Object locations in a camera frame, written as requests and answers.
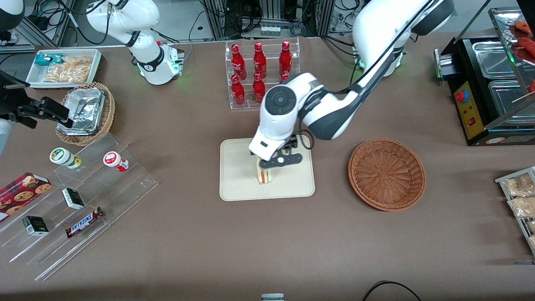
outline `wicker basket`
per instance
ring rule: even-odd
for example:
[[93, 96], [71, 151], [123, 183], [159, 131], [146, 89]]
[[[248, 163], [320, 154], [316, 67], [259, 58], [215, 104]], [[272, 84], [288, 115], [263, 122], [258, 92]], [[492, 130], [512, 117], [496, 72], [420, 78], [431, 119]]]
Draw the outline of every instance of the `wicker basket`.
[[[58, 137], [65, 143], [76, 144], [78, 146], [86, 146], [89, 143], [91, 143], [93, 140], [97, 139], [100, 135], [104, 134], [105, 132], [108, 132], [111, 128], [111, 124], [113, 123], [113, 114], [115, 114], [115, 100], [113, 99], [113, 95], [111, 95], [110, 90], [108, 90], [106, 86], [98, 82], [92, 82], [91, 84], [76, 87], [75, 89], [89, 89], [89, 88], [99, 88], [99, 89], [104, 90], [104, 92], [106, 93], [106, 99], [104, 100], [104, 109], [102, 111], [100, 129], [93, 136], [67, 136], [67, 135], [61, 134], [60, 132], [58, 132], [58, 130], [56, 130], [56, 135], [58, 135]], [[66, 100], [67, 100], [67, 95], [63, 98], [62, 104], [65, 104]]]
[[389, 139], [372, 139], [357, 146], [349, 158], [348, 173], [358, 196], [385, 211], [411, 207], [425, 190], [420, 159], [407, 146]]

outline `clear acrylic shelf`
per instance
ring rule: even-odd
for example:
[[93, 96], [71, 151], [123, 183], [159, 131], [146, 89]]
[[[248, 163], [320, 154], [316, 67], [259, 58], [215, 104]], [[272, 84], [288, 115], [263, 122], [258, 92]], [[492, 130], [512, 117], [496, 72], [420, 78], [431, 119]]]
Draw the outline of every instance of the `clear acrylic shelf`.
[[[290, 42], [290, 52], [292, 53], [292, 71], [291, 74], [298, 74], [301, 72], [301, 65], [299, 62], [300, 48], [299, 39], [265, 39], [265, 40], [239, 40], [226, 42], [225, 46], [225, 66], [227, 73], [228, 99], [231, 109], [252, 109], [260, 108], [260, 104], [256, 103], [253, 92], [253, 75], [255, 68], [253, 64], [253, 57], [255, 56], [255, 43], [262, 43], [262, 50], [266, 55], [267, 63], [267, 77], [263, 79], [266, 86], [266, 92], [280, 83], [279, 74], [279, 56], [282, 51], [282, 42]], [[245, 70], [247, 71], [247, 78], [241, 81], [243, 89], [245, 90], [245, 106], [238, 107], [232, 96], [232, 81], [231, 76], [234, 74], [232, 69], [232, 51], [231, 46], [237, 44], [240, 47], [240, 53], [245, 60]]]
[[[128, 160], [129, 167], [125, 172], [103, 164], [102, 158], [108, 151], [116, 151]], [[17, 216], [11, 217], [0, 230], [3, 256], [10, 262], [25, 262], [34, 272], [36, 281], [50, 277], [158, 185], [126, 150], [126, 144], [110, 133], [93, 141], [77, 156], [82, 158], [78, 169], [58, 167], [48, 176], [53, 184], [48, 194], [19, 210]], [[86, 204], [84, 209], [74, 210], [67, 206], [62, 195], [66, 187], [78, 190]], [[67, 238], [65, 229], [97, 207], [105, 215]], [[50, 233], [43, 237], [30, 236], [22, 224], [26, 215], [42, 217]]]
[[535, 63], [535, 57], [529, 51], [518, 48], [518, 38], [529, 37], [529, 35], [515, 28], [515, 20], [525, 21], [524, 14], [520, 7], [492, 8], [488, 11], [488, 14], [511, 61], [511, 66], [522, 91], [524, 91], [524, 94], [528, 93], [530, 83], [535, 80], [535, 67], [523, 62], [519, 57], [531, 63]]

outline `coca-cola bottle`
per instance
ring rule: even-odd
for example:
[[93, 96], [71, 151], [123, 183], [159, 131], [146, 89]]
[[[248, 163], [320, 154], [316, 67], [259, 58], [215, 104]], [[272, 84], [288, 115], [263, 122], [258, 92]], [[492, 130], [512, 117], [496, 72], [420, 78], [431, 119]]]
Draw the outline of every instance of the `coca-cola bottle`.
[[237, 44], [231, 46], [232, 49], [232, 69], [234, 73], [237, 74], [241, 80], [247, 78], [247, 72], [245, 71], [245, 60], [240, 53], [240, 47]]
[[255, 92], [256, 103], [262, 103], [262, 99], [264, 99], [264, 95], [266, 94], [266, 86], [262, 81], [262, 76], [258, 72], [255, 73], [253, 91]]
[[292, 72], [292, 54], [290, 53], [290, 42], [282, 42], [282, 51], [279, 56], [279, 74], [290, 74]]
[[234, 97], [234, 102], [236, 103], [236, 106], [243, 107], [245, 106], [245, 90], [243, 90], [243, 86], [240, 83], [240, 79], [236, 74], [233, 74], [231, 76], [232, 80], [232, 96]]
[[255, 43], [255, 56], [253, 57], [255, 64], [255, 72], [260, 73], [262, 78], [266, 78], [268, 75], [268, 67], [266, 64], [266, 55], [262, 51], [262, 43]]
[[280, 76], [279, 84], [282, 84], [282, 82], [285, 81], [286, 79], [288, 79], [288, 73], [284, 73], [283, 75]]

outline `brown tablecloth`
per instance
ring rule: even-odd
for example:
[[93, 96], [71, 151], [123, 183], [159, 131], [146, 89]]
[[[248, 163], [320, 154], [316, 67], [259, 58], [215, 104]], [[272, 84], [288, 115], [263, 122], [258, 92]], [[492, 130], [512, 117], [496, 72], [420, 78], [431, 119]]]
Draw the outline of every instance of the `brown tablecloth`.
[[[258, 112], [228, 107], [224, 42], [195, 44], [184, 76], [152, 86], [126, 48], [101, 48], [98, 80], [116, 100], [111, 132], [160, 184], [45, 282], [0, 260], [1, 300], [360, 300], [380, 280], [422, 299], [532, 299], [535, 267], [493, 179], [535, 165], [533, 146], [467, 147], [447, 85], [433, 80], [432, 51], [451, 34], [407, 44], [345, 133], [312, 150], [316, 192], [296, 199], [224, 202], [219, 145], [252, 137]], [[301, 39], [301, 70], [329, 89], [347, 86], [353, 63], [321, 39]], [[60, 100], [65, 92], [32, 91]], [[52, 122], [16, 126], [0, 157], [0, 185], [51, 173]], [[404, 212], [377, 211], [355, 194], [347, 160], [384, 137], [422, 160], [427, 188]], [[401, 288], [380, 288], [374, 300]]]

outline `beige tray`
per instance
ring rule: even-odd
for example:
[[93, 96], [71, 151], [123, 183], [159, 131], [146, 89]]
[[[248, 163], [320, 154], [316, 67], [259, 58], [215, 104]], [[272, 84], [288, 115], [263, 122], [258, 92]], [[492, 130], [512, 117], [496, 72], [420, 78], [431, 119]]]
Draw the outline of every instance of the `beige tray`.
[[[224, 201], [309, 197], [314, 194], [314, 173], [310, 150], [301, 142], [293, 153], [303, 155], [299, 164], [273, 168], [273, 181], [260, 185], [256, 173], [256, 156], [251, 156], [252, 139], [230, 139], [221, 143], [219, 195]], [[303, 141], [310, 141], [303, 136]]]

